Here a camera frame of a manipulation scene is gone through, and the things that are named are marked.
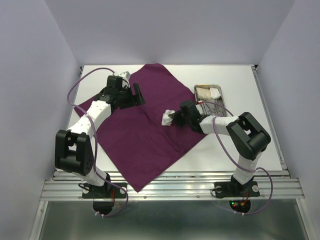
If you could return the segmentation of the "stainless steel instrument tray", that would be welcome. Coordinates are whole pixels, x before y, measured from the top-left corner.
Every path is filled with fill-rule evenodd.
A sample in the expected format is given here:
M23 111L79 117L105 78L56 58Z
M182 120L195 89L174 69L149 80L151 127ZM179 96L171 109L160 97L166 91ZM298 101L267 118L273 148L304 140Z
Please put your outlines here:
M221 94L221 97L218 98L218 99L211 99L211 100L199 100L195 94L195 91L196 91L196 88L204 88L204 89L208 89L210 90L210 88L217 88ZM222 92L222 89L221 87L218 85L218 84L196 84L194 86L194 97L195 97L195 101L198 103L198 102L205 102L205 101L208 101L208 102L213 102L213 103L216 103L216 104L219 104L223 109L225 107L225 101L224 101L224 97L223 97L223 92ZM203 104L199 104L196 106L197 109L199 110L199 112L201 114L204 114L204 115L211 115L211 114L205 114L204 113L204 110L203 110Z

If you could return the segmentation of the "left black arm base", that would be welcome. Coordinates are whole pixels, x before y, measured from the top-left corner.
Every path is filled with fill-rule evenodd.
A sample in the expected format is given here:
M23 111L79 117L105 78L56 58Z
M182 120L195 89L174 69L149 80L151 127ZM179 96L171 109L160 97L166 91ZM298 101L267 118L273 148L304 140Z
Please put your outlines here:
M103 186L91 185L87 182L79 183L82 189L83 199L125 199L126 194L123 190L104 182Z

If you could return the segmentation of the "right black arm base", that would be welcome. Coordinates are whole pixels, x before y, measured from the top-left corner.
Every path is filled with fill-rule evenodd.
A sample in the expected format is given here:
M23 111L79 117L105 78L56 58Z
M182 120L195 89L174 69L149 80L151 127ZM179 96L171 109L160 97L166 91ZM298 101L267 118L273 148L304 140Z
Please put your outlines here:
M260 191L258 183L254 181L254 176L245 184L240 184L233 176L230 181L218 181L214 183L210 194L218 199L259 197Z

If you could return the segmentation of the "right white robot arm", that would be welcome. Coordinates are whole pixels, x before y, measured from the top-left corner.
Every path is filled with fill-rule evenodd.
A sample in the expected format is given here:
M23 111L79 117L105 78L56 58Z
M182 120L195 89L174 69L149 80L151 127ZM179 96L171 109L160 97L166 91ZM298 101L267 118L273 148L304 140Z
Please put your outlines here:
M180 104L180 110L170 113L168 118L176 125L189 126L193 132L199 134L215 134L222 149L236 166L230 182L231 192L242 195L248 190L248 182L254 177L256 166L262 153L271 143L271 136L249 112L238 116L216 116L201 113L197 106L203 101L195 103L191 100ZM235 161L223 145L220 135L229 136L238 152Z

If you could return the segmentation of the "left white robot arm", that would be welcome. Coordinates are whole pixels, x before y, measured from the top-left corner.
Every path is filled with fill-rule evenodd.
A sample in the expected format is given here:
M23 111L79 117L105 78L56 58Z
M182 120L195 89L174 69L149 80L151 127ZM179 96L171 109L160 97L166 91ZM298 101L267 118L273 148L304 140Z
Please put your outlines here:
M91 144L94 130L117 109L140 106L145 103L139 85L129 84L129 72L107 77L104 87L82 115L82 117L67 130L59 130L55 136L54 165L57 169L73 173L94 186L94 191L100 197L111 193L109 174L96 167L96 160Z

